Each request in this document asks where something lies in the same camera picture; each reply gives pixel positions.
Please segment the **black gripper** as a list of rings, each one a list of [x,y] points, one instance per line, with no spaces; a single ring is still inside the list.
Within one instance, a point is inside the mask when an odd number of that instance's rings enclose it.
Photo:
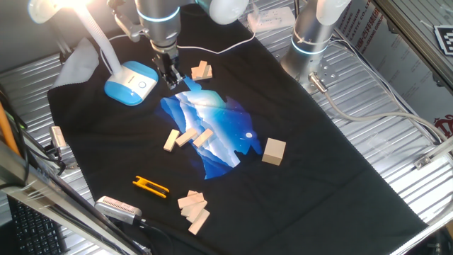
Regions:
[[[169,51],[155,50],[153,62],[158,67],[169,89],[174,89],[184,79],[184,74],[178,69],[178,61],[178,51],[175,49]]]

